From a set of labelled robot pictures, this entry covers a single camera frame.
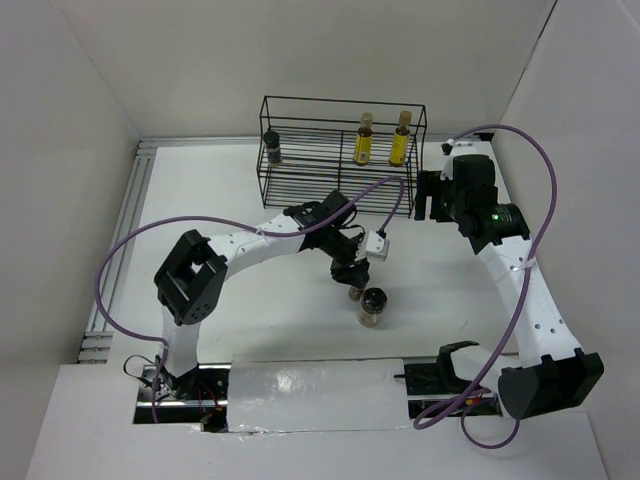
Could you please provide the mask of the small black-lid spice jar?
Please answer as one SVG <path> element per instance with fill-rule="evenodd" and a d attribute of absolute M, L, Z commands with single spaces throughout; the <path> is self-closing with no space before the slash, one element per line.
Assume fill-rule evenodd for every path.
<path fill-rule="evenodd" d="M 348 291 L 348 296 L 352 301 L 359 301 L 364 291 L 365 288 L 356 288 L 354 286 L 351 286 Z"/>

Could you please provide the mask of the large black-lid spice jar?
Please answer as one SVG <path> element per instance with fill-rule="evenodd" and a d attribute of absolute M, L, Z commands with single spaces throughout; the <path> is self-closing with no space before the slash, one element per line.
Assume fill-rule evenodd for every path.
<path fill-rule="evenodd" d="M 365 328 L 375 328 L 386 309 L 388 297 L 378 287 L 367 288 L 359 299 L 356 311 L 358 322 Z"/>

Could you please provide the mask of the yellow sauce bottle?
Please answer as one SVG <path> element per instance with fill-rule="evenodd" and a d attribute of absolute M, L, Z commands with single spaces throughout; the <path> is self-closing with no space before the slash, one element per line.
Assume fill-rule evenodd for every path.
<path fill-rule="evenodd" d="M 361 115 L 354 148 L 353 160 L 358 166 L 365 166 L 370 161 L 373 135 L 372 126 L 373 115 L 370 112 L 364 112 Z"/>
<path fill-rule="evenodd" d="M 392 167 L 402 167 L 405 165 L 411 119 L 412 113 L 410 111 L 403 110 L 400 112 L 389 155 L 389 164 Z"/>

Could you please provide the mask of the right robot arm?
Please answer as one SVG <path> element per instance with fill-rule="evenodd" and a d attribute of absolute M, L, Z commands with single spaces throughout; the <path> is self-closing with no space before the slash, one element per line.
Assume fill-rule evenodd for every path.
<path fill-rule="evenodd" d="M 486 388 L 515 420 L 580 406 L 604 373 L 571 333 L 534 258 L 520 209 L 498 199 L 494 162 L 486 155 L 450 158 L 418 176 L 416 219 L 453 222 L 470 242 L 512 316 L 518 357 L 506 358 L 475 341 L 440 348 L 436 379 L 454 394 Z"/>

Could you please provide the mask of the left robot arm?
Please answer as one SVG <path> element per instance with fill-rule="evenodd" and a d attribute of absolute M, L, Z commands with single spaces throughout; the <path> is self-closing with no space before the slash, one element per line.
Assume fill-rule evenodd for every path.
<path fill-rule="evenodd" d="M 286 208 L 253 231 L 205 237 L 193 229 L 184 233 L 157 271 L 154 283 L 162 305 L 162 338 L 168 343 L 160 367 L 163 389 L 176 399 L 196 390 L 200 323 L 216 308 L 224 282 L 242 270 L 266 260 L 319 249 L 332 259 L 332 279 L 353 290 L 369 282 L 369 262 L 359 253 L 365 235 L 351 238 L 342 229 L 357 212 L 352 206 L 321 228 L 298 236 L 330 218 L 348 199 L 332 191 L 323 201 Z"/>

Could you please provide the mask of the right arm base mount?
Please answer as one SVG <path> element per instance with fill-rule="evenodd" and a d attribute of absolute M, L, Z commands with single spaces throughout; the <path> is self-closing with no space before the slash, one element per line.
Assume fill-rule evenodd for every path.
<path fill-rule="evenodd" d="M 405 361 L 393 379 L 405 387 L 409 419 L 426 422 L 438 416 L 466 390 L 491 354 L 474 341 L 460 341 L 442 346 L 433 358 Z M 497 381 L 502 369 L 516 363 L 509 356 L 498 356 L 481 383 L 450 415 L 502 417 Z"/>

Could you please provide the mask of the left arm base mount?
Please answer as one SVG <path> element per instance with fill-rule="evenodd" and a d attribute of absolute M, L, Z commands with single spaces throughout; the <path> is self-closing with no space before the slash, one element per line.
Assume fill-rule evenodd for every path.
<path fill-rule="evenodd" d="M 178 390 L 172 390 L 160 378 L 156 390 L 155 411 L 161 424 L 194 424 L 202 432 L 227 433 L 227 403 L 230 364 L 204 364 Z M 137 383 L 134 425 L 155 424 L 152 412 L 152 383 L 155 366 L 142 355 L 129 356 L 123 373 Z"/>

